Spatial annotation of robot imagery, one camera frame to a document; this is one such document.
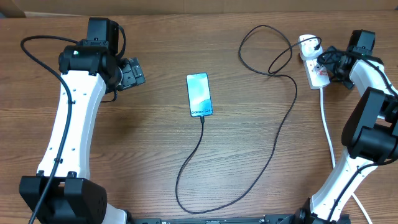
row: white power cord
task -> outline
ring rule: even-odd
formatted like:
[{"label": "white power cord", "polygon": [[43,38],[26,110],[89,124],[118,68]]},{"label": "white power cord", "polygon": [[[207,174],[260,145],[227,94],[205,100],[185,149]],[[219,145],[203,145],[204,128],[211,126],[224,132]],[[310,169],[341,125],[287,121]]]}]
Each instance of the white power cord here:
[{"label": "white power cord", "polygon": [[[323,123],[323,128],[325,128],[325,134],[326,138],[329,143],[329,149],[330,149],[330,157],[331,157],[331,164],[333,168],[336,166],[336,161],[335,161],[335,153],[333,152],[333,145],[331,144],[331,139],[329,135],[329,130],[328,130],[328,125],[326,124],[326,119],[325,119],[325,110],[323,109],[323,88],[319,88],[319,94],[320,94],[320,106],[321,106],[321,117],[322,117],[322,123]],[[368,221],[369,224],[373,224],[371,218],[369,217],[368,213],[366,212],[365,208],[363,207],[362,203],[359,201],[357,196],[353,194],[353,198],[358,204],[359,208],[363,212],[363,215],[365,216],[366,220]]]}]

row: wooden table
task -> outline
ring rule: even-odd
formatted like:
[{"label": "wooden table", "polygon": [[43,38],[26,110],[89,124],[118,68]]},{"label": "wooden table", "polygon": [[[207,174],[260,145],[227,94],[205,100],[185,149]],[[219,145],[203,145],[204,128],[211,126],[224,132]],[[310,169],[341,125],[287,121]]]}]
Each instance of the wooden table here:
[{"label": "wooden table", "polygon": [[[91,144],[91,180],[108,192],[115,207],[134,217],[259,217],[292,213],[313,195],[331,172],[319,93],[309,89],[294,49],[282,73],[298,84],[297,102],[285,122],[274,158],[242,201],[205,215],[189,215],[175,200],[177,172],[200,135],[198,118],[188,110],[185,76],[209,74],[214,115],[206,119],[202,144],[180,182],[182,203],[190,210],[213,208],[240,196],[268,160],[277,128],[294,97],[286,78],[267,78],[245,68],[237,51],[254,26],[268,24],[291,42],[315,34],[322,45],[345,49],[354,29],[376,32],[374,55],[383,59],[398,85],[398,13],[297,12],[263,14],[113,16],[127,35],[125,56],[138,57],[146,83],[120,92],[100,106]],[[18,193],[22,175],[35,175],[47,148],[59,98],[59,82],[19,47],[31,35],[86,36],[87,17],[0,20],[0,222],[27,223],[31,211]],[[57,40],[35,40],[27,48],[58,68],[65,47]],[[243,49],[245,60],[266,71],[287,47],[269,29],[258,30]],[[277,65],[284,63],[287,55]],[[343,126],[359,100],[356,90],[332,84],[325,90],[326,117],[340,158]],[[396,223],[398,164],[380,167],[356,195],[374,223]],[[353,223],[365,219],[351,198],[344,209]]]}]

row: white power strip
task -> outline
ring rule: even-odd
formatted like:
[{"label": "white power strip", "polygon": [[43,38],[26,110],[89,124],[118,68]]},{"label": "white power strip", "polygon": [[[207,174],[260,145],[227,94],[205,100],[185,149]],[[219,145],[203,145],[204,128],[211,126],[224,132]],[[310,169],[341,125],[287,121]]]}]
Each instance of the white power strip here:
[{"label": "white power strip", "polygon": [[[298,41],[303,41],[311,37],[315,36],[311,34],[301,35]],[[313,90],[325,87],[330,83],[328,71],[323,65],[317,62],[317,57],[323,52],[322,47],[319,50],[315,50],[315,46],[318,44],[318,39],[311,39],[298,45],[300,47],[300,56],[304,62],[308,83]]]}]

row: wood grain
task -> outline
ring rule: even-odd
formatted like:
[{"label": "wood grain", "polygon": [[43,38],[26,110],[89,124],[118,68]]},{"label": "wood grain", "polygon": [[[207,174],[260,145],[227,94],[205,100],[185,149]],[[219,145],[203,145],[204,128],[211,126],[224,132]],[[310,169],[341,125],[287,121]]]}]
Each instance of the wood grain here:
[{"label": "wood grain", "polygon": [[[190,210],[213,208],[240,196],[270,156],[275,133],[294,97],[286,78],[254,74],[237,51],[258,24],[281,30],[291,42],[315,34],[323,46],[345,49],[354,29],[376,32],[374,55],[398,85],[398,13],[295,12],[222,15],[113,16],[127,35],[125,56],[138,57],[147,82],[121,92],[98,110],[91,144],[91,180],[108,192],[114,206],[134,217],[258,217],[292,213],[313,195],[331,171],[319,112],[319,95],[310,90],[304,67],[294,57],[283,69],[297,82],[297,102],[285,122],[274,158],[242,201],[204,215],[182,211],[175,178],[200,135],[199,119],[189,115],[185,76],[209,74],[214,115],[206,119],[202,144],[180,181],[182,203]],[[47,147],[60,84],[24,55],[19,42],[30,35],[85,38],[87,17],[3,19],[0,22],[0,223],[27,223],[31,211],[19,196],[22,175],[34,175]],[[35,40],[27,48],[58,68],[66,43]],[[248,64],[267,70],[286,48],[271,30],[257,31],[243,48]],[[284,63],[287,55],[277,62]],[[325,90],[330,134],[340,157],[343,126],[359,100],[356,90],[333,84]],[[358,188],[357,196],[374,223],[396,223],[398,165],[380,167]],[[350,199],[344,209],[353,223],[365,219]]]}]

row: smartphone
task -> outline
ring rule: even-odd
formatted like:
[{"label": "smartphone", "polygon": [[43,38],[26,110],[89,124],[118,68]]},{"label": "smartphone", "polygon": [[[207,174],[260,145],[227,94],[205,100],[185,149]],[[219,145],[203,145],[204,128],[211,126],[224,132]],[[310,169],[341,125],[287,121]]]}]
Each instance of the smartphone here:
[{"label": "smartphone", "polygon": [[188,99],[191,116],[213,114],[207,73],[187,75]]}]

